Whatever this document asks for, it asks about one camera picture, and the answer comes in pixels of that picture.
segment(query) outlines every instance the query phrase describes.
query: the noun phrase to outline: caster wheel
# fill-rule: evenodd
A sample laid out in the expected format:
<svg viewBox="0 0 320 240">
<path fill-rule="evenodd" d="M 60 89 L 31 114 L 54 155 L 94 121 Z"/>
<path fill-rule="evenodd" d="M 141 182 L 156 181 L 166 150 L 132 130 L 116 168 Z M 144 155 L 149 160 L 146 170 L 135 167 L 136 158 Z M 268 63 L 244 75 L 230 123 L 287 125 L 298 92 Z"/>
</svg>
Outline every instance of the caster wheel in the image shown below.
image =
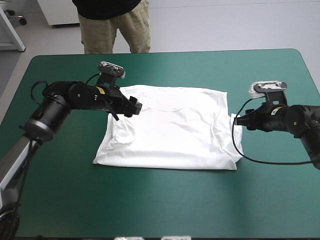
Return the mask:
<svg viewBox="0 0 320 240">
<path fill-rule="evenodd" d="M 27 20 L 26 20 L 25 18 L 21 18 L 21 19 L 19 20 L 19 23 L 20 23 L 21 25 L 26 25 L 26 24 L 27 24 Z"/>
<path fill-rule="evenodd" d="M 13 10 L 9 10 L 7 13 L 9 14 L 9 16 L 14 16 L 14 15 L 16 15 L 16 12 L 13 11 Z"/>
</svg>

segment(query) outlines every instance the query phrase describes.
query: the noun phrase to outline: cable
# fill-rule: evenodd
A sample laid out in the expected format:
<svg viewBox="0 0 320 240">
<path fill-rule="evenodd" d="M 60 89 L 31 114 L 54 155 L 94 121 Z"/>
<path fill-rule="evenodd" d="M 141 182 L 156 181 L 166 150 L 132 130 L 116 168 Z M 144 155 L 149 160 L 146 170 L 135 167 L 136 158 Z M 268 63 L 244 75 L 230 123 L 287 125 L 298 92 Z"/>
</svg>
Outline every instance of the cable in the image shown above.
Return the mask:
<svg viewBox="0 0 320 240">
<path fill-rule="evenodd" d="M 260 161 L 260 160 L 255 160 L 252 159 L 246 155 L 244 155 L 242 152 L 239 151 L 239 149 L 236 146 L 235 143 L 235 138 L 234 138 L 234 128 L 235 128 L 235 122 L 237 117 L 239 116 L 239 114 L 241 113 L 241 111 L 245 108 L 245 106 L 247 105 L 247 103 L 249 103 L 252 99 L 250 98 L 249 100 L 247 100 L 241 107 L 241 109 L 238 111 L 238 113 L 236 114 L 236 116 L 233 119 L 233 123 L 232 123 L 232 129 L 231 129 L 231 136 L 232 136 L 232 143 L 233 146 L 235 148 L 235 150 L 245 159 L 248 159 L 251 162 L 255 162 L 255 163 L 259 163 L 259 164 L 269 164 L 269 165 L 302 165 L 302 164 L 313 164 L 312 161 L 298 161 L 298 162 L 272 162 L 272 161 Z"/>
<path fill-rule="evenodd" d="M 45 87 L 47 88 L 48 87 L 48 83 L 46 81 L 36 81 L 32 87 L 31 87 L 31 99 L 32 101 L 34 101 L 36 104 L 38 104 L 39 106 L 41 105 L 40 102 L 38 102 L 35 97 L 34 97 L 34 89 L 36 86 L 38 86 L 39 84 L 45 84 Z"/>
<path fill-rule="evenodd" d="M 99 75 L 100 75 L 100 73 L 97 73 L 97 74 L 91 76 L 91 77 L 85 82 L 85 84 L 88 84 L 91 79 L 93 79 L 94 77 L 99 76 Z"/>
</svg>

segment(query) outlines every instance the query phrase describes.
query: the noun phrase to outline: white fabric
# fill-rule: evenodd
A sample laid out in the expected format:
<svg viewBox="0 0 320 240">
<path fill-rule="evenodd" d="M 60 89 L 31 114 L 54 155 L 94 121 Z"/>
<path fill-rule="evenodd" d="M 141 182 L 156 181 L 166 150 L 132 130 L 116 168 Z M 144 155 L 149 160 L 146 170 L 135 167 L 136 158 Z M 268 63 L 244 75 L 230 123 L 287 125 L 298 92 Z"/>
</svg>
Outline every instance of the white fabric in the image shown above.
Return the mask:
<svg viewBox="0 0 320 240">
<path fill-rule="evenodd" d="M 165 168 L 236 170 L 240 155 L 231 137 L 227 93 L 205 88 L 122 87 L 142 103 L 139 115 L 116 121 L 108 115 L 105 137 L 94 164 Z M 241 146 L 242 128 L 234 139 Z"/>
</svg>

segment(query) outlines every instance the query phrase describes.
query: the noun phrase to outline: yellow label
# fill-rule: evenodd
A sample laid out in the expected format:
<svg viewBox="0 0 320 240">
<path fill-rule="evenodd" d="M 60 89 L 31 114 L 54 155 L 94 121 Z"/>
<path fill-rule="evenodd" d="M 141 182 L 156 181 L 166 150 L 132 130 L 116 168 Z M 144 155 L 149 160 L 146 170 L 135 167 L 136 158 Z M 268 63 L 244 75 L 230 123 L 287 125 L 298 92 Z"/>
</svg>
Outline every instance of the yellow label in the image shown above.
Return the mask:
<svg viewBox="0 0 320 240">
<path fill-rule="evenodd" d="M 275 109 L 272 110 L 271 115 L 274 116 L 278 112 L 279 109 L 282 109 L 282 106 L 278 106 Z"/>
<path fill-rule="evenodd" d="M 96 86 L 96 88 L 99 90 L 99 92 L 100 92 L 101 94 L 106 94 L 106 92 L 105 92 L 105 90 L 104 90 L 103 88 L 101 88 L 101 87 L 99 87 L 99 86 Z"/>
</svg>

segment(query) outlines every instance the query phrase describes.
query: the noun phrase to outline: person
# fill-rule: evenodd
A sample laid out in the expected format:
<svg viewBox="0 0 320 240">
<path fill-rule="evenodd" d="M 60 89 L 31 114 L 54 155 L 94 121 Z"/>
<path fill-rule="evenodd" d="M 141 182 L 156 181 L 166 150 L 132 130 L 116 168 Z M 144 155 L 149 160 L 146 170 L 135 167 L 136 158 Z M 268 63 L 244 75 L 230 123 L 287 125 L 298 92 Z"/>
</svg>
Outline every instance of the person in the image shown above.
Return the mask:
<svg viewBox="0 0 320 240">
<path fill-rule="evenodd" d="M 131 53 L 148 53 L 149 0 L 72 0 L 78 11 L 85 54 L 112 54 L 117 29 Z"/>
</svg>

